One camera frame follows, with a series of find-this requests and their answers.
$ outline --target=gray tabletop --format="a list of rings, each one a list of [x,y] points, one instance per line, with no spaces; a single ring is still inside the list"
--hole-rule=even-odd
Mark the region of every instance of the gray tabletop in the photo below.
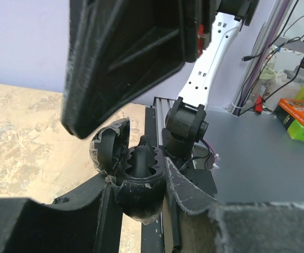
[[[208,110],[205,139],[220,156],[212,170],[222,202],[304,201],[304,143],[273,115]]]

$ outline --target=white object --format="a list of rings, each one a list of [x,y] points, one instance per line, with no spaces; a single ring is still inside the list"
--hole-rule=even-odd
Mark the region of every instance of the white object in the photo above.
[[[210,87],[221,61],[230,44],[237,36],[242,23],[234,16],[218,13],[212,26],[211,42],[196,61],[186,84],[179,93],[183,102],[194,107],[203,104],[206,108]]]
[[[287,82],[289,82],[289,79],[287,78],[286,73],[284,73],[282,70],[280,70],[277,74],[274,80],[271,82],[271,85],[269,86],[266,95],[264,96],[264,99],[266,99],[269,95],[271,95],[272,92],[277,90],[278,88],[285,85]],[[271,110],[274,111],[279,103],[279,100],[281,98],[285,99],[294,99],[296,95],[298,94],[299,90],[301,88],[301,85],[297,82],[291,82],[284,88],[280,89],[278,92],[276,92],[272,97],[270,97],[265,102],[265,106]]]

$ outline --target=beige marble surface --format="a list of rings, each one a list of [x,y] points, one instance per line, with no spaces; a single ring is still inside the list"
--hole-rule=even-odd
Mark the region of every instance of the beige marble surface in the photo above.
[[[0,197],[31,197],[52,203],[96,174],[89,139],[60,124],[62,95],[0,85]],[[130,145],[144,134],[145,109],[129,104],[108,121],[131,119]],[[124,216],[120,252],[140,252],[140,223]]]

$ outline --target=white bracket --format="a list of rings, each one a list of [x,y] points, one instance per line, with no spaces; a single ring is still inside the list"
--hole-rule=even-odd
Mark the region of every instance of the white bracket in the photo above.
[[[242,22],[234,20],[234,16],[218,13],[212,25],[211,42],[195,66],[179,96],[183,102],[194,107],[203,104],[206,108],[210,87],[214,81],[217,69],[229,48],[237,36]]]

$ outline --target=green box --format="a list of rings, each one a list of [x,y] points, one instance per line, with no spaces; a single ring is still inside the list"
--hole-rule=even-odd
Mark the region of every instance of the green box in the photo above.
[[[288,134],[293,140],[304,142],[304,126],[300,124],[293,116],[285,111],[280,105],[274,111],[279,121],[283,124]]]

